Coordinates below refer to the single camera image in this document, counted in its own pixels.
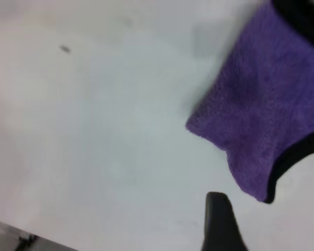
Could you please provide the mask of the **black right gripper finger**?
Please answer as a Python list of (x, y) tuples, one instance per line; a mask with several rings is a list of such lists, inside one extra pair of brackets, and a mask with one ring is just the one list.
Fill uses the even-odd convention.
[(227, 195), (209, 192), (206, 195), (204, 241), (202, 251), (247, 250)]

